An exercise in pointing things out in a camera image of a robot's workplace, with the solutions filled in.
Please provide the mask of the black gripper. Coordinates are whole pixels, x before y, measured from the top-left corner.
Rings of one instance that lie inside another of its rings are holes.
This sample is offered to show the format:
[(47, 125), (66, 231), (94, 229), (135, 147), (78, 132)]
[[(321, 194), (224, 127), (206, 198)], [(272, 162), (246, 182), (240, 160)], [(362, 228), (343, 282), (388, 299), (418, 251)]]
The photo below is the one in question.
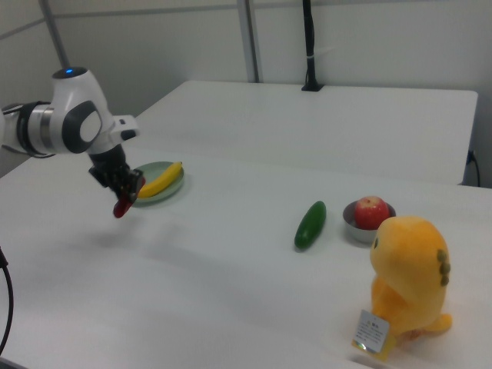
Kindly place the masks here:
[(110, 188), (115, 193), (118, 203), (128, 200), (135, 203), (145, 185), (145, 177), (143, 171), (130, 169), (122, 145), (118, 144), (109, 151), (88, 156), (92, 163), (89, 173), (104, 188)]

